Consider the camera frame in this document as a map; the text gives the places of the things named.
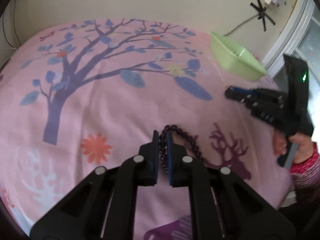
pink knit sleeve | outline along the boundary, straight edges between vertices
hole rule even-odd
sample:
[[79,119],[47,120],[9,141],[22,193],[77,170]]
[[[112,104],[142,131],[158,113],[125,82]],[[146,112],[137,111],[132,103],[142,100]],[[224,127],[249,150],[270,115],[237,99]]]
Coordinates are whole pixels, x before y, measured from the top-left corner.
[[298,203],[311,202],[320,198],[320,155],[316,143],[314,143],[313,155],[303,163],[294,164],[290,172]]

purple deer silhouette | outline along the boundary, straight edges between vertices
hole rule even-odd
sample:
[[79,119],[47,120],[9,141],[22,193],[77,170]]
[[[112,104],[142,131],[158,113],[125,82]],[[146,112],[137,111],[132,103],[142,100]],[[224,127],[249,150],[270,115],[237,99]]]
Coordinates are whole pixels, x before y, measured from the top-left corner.
[[[228,166],[233,172],[235,172],[241,179],[248,179],[252,178],[251,173],[247,170],[244,165],[244,162],[239,160],[239,157],[244,156],[249,147],[244,148],[243,140],[235,139],[233,133],[230,134],[231,144],[228,143],[228,140],[224,133],[221,131],[220,126],[215,122],[213,123],[215,126],[215,130],[211,132],[210,139],[213,141],[210,143],[212,149],[217,151],[222,158],[221,165],[214,165],[210,163],[208,160],[204,158],[204,164],[212,169],[220,169],[223,166]],[[231,159],[226,160],[226,152],[227,150],[231,153]]]

light green bowl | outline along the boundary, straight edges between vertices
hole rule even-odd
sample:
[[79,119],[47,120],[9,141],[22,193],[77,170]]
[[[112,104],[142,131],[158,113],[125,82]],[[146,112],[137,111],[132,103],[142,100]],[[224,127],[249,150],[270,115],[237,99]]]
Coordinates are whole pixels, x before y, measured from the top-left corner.
[[245,80],[256,81],[267,74],[247,49],[214,32],[211,33],[211,51],[225,70]]

person's arm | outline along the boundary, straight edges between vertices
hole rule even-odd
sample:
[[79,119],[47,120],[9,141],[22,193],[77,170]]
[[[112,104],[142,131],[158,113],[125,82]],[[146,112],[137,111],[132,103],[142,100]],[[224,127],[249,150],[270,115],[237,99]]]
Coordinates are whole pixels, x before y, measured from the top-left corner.
[[[300,145],[290,169],[297,202],[306,203],[320,199],[320,155],[316,143],[313,143],[309,136],[301,133],[290,137],[289,140]],[[280,132],[275,131],[273,143],[277,156],[286,153],[287,141]]]

silver screw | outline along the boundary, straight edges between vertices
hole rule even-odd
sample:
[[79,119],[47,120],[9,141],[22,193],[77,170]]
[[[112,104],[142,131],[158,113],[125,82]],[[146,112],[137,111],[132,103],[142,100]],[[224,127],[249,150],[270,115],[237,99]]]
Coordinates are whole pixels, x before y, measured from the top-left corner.
[[142,155],[136,155],[135,157],[133,157],[133,161],[135,163],[142,163],[144,161],[144,157]]
[[193,161],[193,158],[191,156],[186,155],[182,158],[182,161],[184,163],[191,163]]
[[223,175],[229,175],[231,173],[231,170],[229,167],[222,167],[220,169],[220,172],[223,174]]
[[97,168],[94,170],[94,172],[95,172],[97,175],[101,175],[101,174],[103,174],[103,173],[106,172],[106,168],[103,167],[103,166],[99,166],[99,167],[97,167]]

